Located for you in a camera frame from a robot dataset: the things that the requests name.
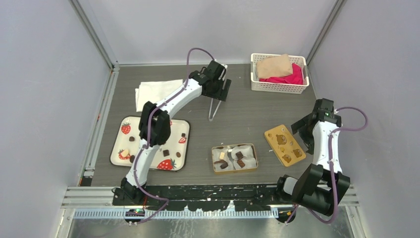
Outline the brown chocolate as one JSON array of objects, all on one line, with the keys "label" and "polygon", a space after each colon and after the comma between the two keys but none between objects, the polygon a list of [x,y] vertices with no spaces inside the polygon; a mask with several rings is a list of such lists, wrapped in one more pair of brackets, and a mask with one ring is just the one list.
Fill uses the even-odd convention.
[{"label": "brown chocolate", "polygon": [[237,164],[238,164],[238,166],[240,168],[244,168],[245,167],[245,163],[241,159],[240,160],[237,160]]}]

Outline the gold bear print lid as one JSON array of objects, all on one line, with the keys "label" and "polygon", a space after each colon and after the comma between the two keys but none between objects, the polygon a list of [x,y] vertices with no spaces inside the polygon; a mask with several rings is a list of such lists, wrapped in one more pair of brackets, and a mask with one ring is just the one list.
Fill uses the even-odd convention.
[{"label": "gold bear print lid", "polygon": [[285,125],[279,125],[264,132],[271,149],[285,167],[290,167],[307,156]]}]

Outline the silver metal tongs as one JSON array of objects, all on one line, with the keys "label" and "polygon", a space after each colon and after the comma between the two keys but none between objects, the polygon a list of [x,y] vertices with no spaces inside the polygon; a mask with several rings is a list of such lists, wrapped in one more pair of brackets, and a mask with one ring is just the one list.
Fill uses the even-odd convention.
[{"label": "silver metal tongs", "polygon": [[210,109],[209,109],[209,114],[208,114],[208,120],[209,121],[213,121],[214,117],[220,107],[221,101],[216,99],[211,99],[210,101]]}]

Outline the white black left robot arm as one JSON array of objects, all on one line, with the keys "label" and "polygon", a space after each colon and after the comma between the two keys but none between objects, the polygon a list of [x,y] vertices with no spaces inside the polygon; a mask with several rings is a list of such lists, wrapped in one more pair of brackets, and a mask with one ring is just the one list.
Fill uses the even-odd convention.
[{"label": "white black left robot arm", "polygon": [[128,174],[121,181],[120,199],[133,205],[144,200],[149,168],[159,147],[171,135],[170,122],[173,116],[199,96],[226,101],[231,84],[230,79],[224,78],[226,72],[225,65],[212,60],[208,66],[191,72],[185,82],[168,97],[156,103],[144,104],[139,123],[139,151]]}]

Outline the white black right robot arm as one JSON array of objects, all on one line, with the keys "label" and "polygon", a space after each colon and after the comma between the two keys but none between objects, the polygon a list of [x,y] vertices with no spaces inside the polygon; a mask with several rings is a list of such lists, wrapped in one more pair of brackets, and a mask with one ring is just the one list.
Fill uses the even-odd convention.
[{"label": "white black right robot arm", "polygon": [[312,112],[291,125],[314,161],[299,178],[280,177],[275,190],[278,202],[295,203],[330,218],[337,215],[338,204],[350,186],[338,161],[342,120],[333,104],[329,99],[317,99]]}]

